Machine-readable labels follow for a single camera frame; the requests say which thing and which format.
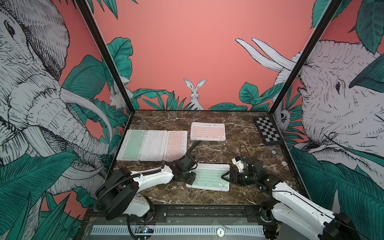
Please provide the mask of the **left black frame post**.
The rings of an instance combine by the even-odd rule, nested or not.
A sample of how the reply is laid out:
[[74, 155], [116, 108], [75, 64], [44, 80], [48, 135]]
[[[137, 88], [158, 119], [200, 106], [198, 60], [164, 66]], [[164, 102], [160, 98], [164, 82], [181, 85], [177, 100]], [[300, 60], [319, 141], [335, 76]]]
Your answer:
[[100, 32], [100, 29], [99, 29], [99, 27], [95, 21], [95, 18], [93, 17], [90, 6], [89, 6], [87, 1], [83, 1], [83, 0], [76, 0], [76, 4], [77, 4], [85, 22], [86, 22], [86, 24], [87, 24], [87, 27], [89, 28], [89, 30], [92, 34], [92, 37], [93, 37], [99, 51], [101, 52], [101, 55], [102, 55], [103, 60], [105, 61], [106, 65], [107, 65], [109, 72], [111, 73], [115, 83], [117, 84], [118, 89], [120, 90], [120, 93], [121, 93], [121, 95], [125, 101], [125, 104], [128, 107], [128, 112], [129, 112], [130, 116], [132, 116], [135, 113], [134, 106], [133, 106], [131, 100], [129, 99], [129, 96], [126, 92], [126, 88], [123, 85], [123, 82], [122, 82], [122, 79], [120, 78], [118, 69], [117, 69], [117, 67], [116, 67], [116, 65], [112, 59], [112, 56], [111, 56], [109, 49], [108, 49], [108, 47], [104, 41], [104, 38]]

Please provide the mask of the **right black frame post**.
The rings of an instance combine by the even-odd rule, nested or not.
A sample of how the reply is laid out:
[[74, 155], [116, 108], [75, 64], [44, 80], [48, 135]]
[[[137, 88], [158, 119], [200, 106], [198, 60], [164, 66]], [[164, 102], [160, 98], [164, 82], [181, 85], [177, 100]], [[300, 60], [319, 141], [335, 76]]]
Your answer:
[[298, 61], [296, 62], [294, 68], [291, 70], [291, 73], [283, 85], [276, 101], [273, 103], [273, 106], [269, 110], [269, 115], [273, 115], [279, 107], [279, 104], [283, 101], [284, 96], [287, 94], [289, 88], [299, 75], [300, 70], [304, 66], [306, 60], [311, 55], [313, 49], [318, 43], [320, 37], [323, 35], [339, 6], [341, 5], [342, 0], [332, 0], [327, 4], [325, 11], [323, 12], [318, 24], [316, 25], [309, 41], [307, 42], [305, 48], [302, 51]]

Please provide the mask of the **round silver lock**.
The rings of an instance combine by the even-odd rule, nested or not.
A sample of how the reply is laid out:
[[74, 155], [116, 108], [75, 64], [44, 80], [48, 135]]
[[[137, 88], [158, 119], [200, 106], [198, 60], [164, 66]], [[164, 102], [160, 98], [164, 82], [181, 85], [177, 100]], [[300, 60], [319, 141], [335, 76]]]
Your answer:
[[217, 236], [219, 238], [222, 238], [225, 235], [225, 230], [223, 228], [218, 228], [217, 229]]

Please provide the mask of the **small electronics board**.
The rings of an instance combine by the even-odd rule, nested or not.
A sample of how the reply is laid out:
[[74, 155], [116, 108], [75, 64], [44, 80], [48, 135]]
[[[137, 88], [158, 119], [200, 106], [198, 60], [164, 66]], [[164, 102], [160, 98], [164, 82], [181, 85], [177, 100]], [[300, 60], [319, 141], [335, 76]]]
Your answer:
[[154, 233], [154, 228], [148, 226], [139, 226], [137, 228], [137, 234], [139, 235], [150, 235]]

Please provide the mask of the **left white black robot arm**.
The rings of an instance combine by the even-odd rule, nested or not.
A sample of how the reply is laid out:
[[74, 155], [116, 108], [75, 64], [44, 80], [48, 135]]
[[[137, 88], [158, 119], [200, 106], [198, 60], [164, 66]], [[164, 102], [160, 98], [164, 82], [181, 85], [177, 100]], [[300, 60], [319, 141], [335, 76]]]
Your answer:
[[127, 167], [121, 168], [96, 191], [93, 211], [102, 213], [107, 220], [134, 215], [144, 223], [150, 222], [156, 215], [155, 207], [151, 200], [138, 194], [172, 182], [192, 184], [196, 178], [192, 170], [197, 166], [196, 161], [177, 160], [146, 171], [131, 172]]

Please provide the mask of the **white keyboard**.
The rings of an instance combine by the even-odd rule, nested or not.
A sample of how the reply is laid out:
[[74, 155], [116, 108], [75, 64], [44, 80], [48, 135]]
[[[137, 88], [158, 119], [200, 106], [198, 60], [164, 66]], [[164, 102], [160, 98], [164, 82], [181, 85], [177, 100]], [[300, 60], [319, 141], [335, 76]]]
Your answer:
[[167, 131], [148, 130], [140, 156], [142, 162], [161, 162], [166, 148]]

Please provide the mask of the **black frame post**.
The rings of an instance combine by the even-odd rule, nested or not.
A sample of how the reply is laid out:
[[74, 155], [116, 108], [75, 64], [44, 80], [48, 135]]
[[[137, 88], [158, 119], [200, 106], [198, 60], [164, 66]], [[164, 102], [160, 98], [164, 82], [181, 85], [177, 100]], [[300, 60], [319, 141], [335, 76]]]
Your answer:
[[116, 65], [112, 59], [112, 56], [111, 56], [109, 49], [108, 49], [108, 47], [104, 41], [104, 38], [100, 32], [100, 29], [99, 29], [99, 27], [95, 21], [95, 18], [93, 17], [90, 6], [89, 6], [87, 1], [83, 1], [83, 0], [76, 0], [76, 4], [77, 4], [85, 22], [86, 22], [86, 24], [87, 24], [87, 27], [89, 28], [89, 30], [92, 34], [92, 37], [93, 37], [99, 51], [101, 52], [101, 55], [102, 55], [103, 60], [105, 61], [106, 65], [107, 65], [109, 72], [111, 73], [115, 83], [117, 84], [118, 89], [120, 90], [120, 93], [121, 93], [121, 95], [125, 101], [125, 104], [128, 107], [128, 112], [129, 112], [130, 116], [132, 116], [135, 113], [134, 106], [133, 106], [131, 100], [129, 99], [129, 96], [126, 92], [126, 88], [123, 85], [123, 82], [122, 82], [122, 79], [120, 78], [118, 69], [117, 69], [117, 67], [116, 67]]
[[299, 75], [300, 70], [304, 66], [306, 60], [311, 55], [313, 49], [318, 43], [320, 37], [323, 35], [339, 6], [341, 5], [342, 0], [332, 0], [327, 4], [325, 11], [323, 12], [318, 24], [316, 25], [309, 41], [307, 42], [305, 48], [302, 51], [298, 61], [296, 62], [294, 68], [291, 70], [291, 73], [283, 85], [276, 101], [273, 103], [273, 106], [269, 110], [269, 115], [273, 115], [279, 107], [279, 104], [283, 101], [284, 96], [287, 94], [289, 88]]

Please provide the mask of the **black white checkerboard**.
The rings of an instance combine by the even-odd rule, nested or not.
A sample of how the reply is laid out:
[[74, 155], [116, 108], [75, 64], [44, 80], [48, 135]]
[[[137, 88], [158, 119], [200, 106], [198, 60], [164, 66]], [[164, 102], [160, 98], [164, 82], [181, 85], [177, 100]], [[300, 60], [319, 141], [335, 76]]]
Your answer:
[[263, 144], [266, 146], [280, 145], [284, 142], [280, 132], [269, 116], [256, 117], [254, 123], [262, 138]]

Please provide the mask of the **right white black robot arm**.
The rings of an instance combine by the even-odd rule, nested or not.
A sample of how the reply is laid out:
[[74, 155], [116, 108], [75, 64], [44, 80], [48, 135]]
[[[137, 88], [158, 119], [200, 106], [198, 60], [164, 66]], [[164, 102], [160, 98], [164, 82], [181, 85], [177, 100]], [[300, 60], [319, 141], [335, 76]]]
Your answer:
[[265, 223], [264, 234], [269, 240], [277, 238], [278, 224], [290, 226], [309, 240], [358, 240], [360, 235], [350, 217], [329, 211], [304, 197], [288, 184], [263, 168], [239, 172], [232, 167], [221, 178], [231, 184], [255, 186], [270, 199], [260, 205], [256, 216]]

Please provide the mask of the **black front mounting rail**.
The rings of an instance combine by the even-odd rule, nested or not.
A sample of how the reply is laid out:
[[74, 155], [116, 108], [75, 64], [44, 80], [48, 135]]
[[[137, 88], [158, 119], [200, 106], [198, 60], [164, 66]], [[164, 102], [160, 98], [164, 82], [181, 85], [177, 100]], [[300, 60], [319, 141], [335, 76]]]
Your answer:
[[249, 223], [261, 225], [277, 224], [277, 213], [286, 205], [263, 203], [262, 205], [153, 205], [150, 202], [132, 202], [127, 210], [116, 207], [116, 213], [105, 214], [103, 211], [87, 210], [84, 222], [91, 218], [115, 218], [129, 216], [133, 223], [164, 223], [169, 218], [247, 218]]

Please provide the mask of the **green keyboard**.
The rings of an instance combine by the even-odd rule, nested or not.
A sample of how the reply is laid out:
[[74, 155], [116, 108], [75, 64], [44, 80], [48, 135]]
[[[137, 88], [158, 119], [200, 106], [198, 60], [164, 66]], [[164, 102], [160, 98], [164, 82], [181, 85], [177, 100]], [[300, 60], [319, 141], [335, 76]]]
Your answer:
[[198, 164], [198, 167], [192, 170], [196, 178], [192, 185], [186, 184], [187, 188], [228, 192], [230, 183], [222, 179], [222, 175], [230, 170], [227, 164]]
[[117, 161], [139, 161], [146, 135], [146, 130], [127, 130]]

